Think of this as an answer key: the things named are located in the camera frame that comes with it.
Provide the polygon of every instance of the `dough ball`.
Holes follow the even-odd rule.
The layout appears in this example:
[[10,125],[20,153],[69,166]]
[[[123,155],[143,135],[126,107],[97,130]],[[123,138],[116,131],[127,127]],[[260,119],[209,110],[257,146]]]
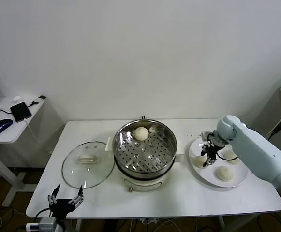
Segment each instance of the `dough ball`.
[[218,178],[222,181],[230,181],[233,179],[233,171],[229,167],[221,166],[216,170]]
[[199,168],[206,168],[203,167],[204,163],[206,162],[207,156],[196,156],[194,158],[194,164]]
[[135,139],[137,139],[139,141],[143,141],[148,138],[149,131],[147,130],[147,128],[138,127],[136,130],[134,130],[133,134],[134,134]]
[[[233,152],[233,150],[225,151],[225,153],[224,153],[224,158],[226,158],[227,160],[231,160],[231,159],[236,158],[236,157],[237,157],[237,155]],[[232,164],[236,164],[236,163],[240,162],[240,159],[237,158],[235,160],[227,161],[227,162],[230,162]]]

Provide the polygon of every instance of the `white desk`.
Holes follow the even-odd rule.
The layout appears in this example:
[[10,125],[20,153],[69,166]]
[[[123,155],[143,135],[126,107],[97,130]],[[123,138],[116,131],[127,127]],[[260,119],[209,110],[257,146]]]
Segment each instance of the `white desk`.
[[[30,105],[31,101],[36,99],[38,96],[35,96],[33,98],[25,98],[26,105]],[[30,107],[30,112],[32,114],[32,117],[26,119],[27,123],[29,123],[37,111],[40,109],[40,107],[43,105],[44,101],[40,102],[38,105],[33,105]],[[2,110],[5,110],[7,112],[10,112],[10,107],[15,104],[12,103],[12,98],[0,98],[0,108]],[[2,119],[12,119],[14,121],[13,115],[6,114],[5,112],[0,111],[0,120]],[[15,121],[13,124],[4,130],[2,133],[0,133],[0,144],[8,144],[13,143],[16,141],[21,133],[26,128],[27,124],[25,121],[16,123]],[[9,193],[7,194],[2,206],[10,206],[14,196],[17,192],[34,192],[36,185],[32,184],[23,184],[22,179],[24,178],[26,173],[20,173],[17,176],[15,176],[1,161],[0,161],[0,176],[2,176],[4,179],[6,179],[11,185],[11,189]]]
[[[183,146],[202,131],[216,128],[218,119],[160,120],[174,132]],[[54,149],[38,183],[26,214],[34,217],[48,208],[47,195],[61,184],[57,198],[73,198],[78,190],[68,186],[61,174],[67,154],[88,141],[107,142],[109,136],[128,121],[70,121]],[[250,214],[281,210],[281,198],[274,187],[250,171],[243,184],[233,189],[212,187],[194,175],[187,162],[175,163],[170,180],[151,192],[129,193],[121,182],[119,170],[98,186],[84,190],[84,201],[68,218],[162,218]],[[46,217],[48,212],[41,213]]]

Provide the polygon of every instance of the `computer mouse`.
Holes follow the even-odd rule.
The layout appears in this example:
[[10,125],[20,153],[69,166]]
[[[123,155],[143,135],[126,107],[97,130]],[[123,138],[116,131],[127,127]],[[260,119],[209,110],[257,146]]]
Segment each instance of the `computer mouse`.
[[13,121],[11,119],[3,119],[0,121],[0,133],[11,126]]

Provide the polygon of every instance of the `white wall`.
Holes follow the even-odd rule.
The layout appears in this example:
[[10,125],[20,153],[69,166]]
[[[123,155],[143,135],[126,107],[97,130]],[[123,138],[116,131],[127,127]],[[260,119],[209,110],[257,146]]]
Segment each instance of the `white wall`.
[[280,84],[281,1],[0,1],[0,95],[43,93],[64,122],[252,124]]

